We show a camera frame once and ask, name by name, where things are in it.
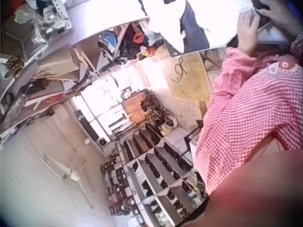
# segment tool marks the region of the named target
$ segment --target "floor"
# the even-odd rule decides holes
[[[205,69],[212,83],[221,73],[222,62],[226,58],[226,48],[209,50],[205,54],[219,65],[219,67],[216,67],[209,61],[205,61]],[[192,131],[196,128],[197,124],[195,120],[201,120],[199,102],[196,100],[174,98],[170,93],[165,76],[157,63],[148,58],[142,61],[141,64],[145,69],[150,69],[145,70],[145,74],[151,85],[151,90],[160,102],[174,113],[179,125],[187,131]]]
[[[114,227],[108,198],[99,170],[103,157],[60,107],[50,118],[43,118],[20,131],[1,151],[1,214],[14,227]],[[69,166],[71,160],[86,159],[84,173],[91,191],[92,210],[78,183],[63,183],[42,162],[47,154]]]

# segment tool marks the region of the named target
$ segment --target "clothing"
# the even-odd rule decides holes
[[[291,51],[297,58],[302,55],[302,35]],[[195,168],[208,194],[269,135],[285,150],[303,148],[302,67],[296,58],[262,53],[253,58],[234,48],[227,48],[227,54],[213,82],[196,149]]]

